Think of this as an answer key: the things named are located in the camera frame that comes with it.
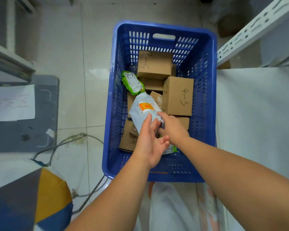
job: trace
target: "left hand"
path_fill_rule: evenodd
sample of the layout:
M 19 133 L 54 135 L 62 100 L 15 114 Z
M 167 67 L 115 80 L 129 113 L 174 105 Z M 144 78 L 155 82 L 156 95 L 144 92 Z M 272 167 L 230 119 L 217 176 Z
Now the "left hand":
M 169 136 L 155 137 L 155 132 L 161 125 L 157 118 L 152 121 L 149 113 L 144 120 L 133 155 L 138 157 L 151 169 L 160 161 L 163 152 L 169 147 Z

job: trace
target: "white paper sheet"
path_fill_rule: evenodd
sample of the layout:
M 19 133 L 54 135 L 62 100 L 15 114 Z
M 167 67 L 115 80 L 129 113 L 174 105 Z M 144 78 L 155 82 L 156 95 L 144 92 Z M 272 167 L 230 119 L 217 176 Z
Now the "white paper sheet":
M 34 85 L 0 87 L 0 121 L 35 118 Z

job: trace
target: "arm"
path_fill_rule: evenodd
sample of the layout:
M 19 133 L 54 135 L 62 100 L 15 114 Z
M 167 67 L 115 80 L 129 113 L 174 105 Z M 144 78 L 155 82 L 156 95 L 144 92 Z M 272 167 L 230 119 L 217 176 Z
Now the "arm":
M 189 137 L 173 116 L 162 135 L 170 137 L 246 230 L 289 230 L 289 179 L 230 152 Z
M 67 231 L 133 230 L 149 171 L 169 147 L 169 137 L 156 139 L 160 123 L 148 114 L 135 151 L 109 186 L 70 224 Z

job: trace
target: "right hand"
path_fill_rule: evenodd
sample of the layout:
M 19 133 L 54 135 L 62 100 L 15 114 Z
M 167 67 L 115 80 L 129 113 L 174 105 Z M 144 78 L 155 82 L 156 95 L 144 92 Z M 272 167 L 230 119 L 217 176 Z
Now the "right hand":
M 159 128 L 158 133 L 162 136 L 169 136 L 169 142 L 180 148 L 182 140 L 189 138 L 188 131 L 175 116 L 167 115 L 164 112 L 158 112 L 158 115 L 165 121 L 165 129 Z

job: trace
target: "blue plastic basket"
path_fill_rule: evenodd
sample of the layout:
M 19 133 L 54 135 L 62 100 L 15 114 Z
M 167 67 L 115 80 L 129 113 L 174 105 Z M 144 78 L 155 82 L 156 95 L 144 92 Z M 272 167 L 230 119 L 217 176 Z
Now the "blue plastic basket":
M 155 33 L 173 35 L 175 39 L 157 39 L 153 37 Z M 119 149 L 127 119 L 127 89 L 122 84 L 121 72 L 135 71 L 138 50 L 172 52 L 177 76 L 194 79 L 189 134 L 215 146 L 216 42 L 213 33 L 200 28 L 136 21 L 123 21 L 115 26 L 102 162 L 107 177 L 114 178 L 131 156 L 131 153 Z M 148 181 L 203 182 L 203 179 L 179 151 L 163 155 L 159 164 L 150 171 Z

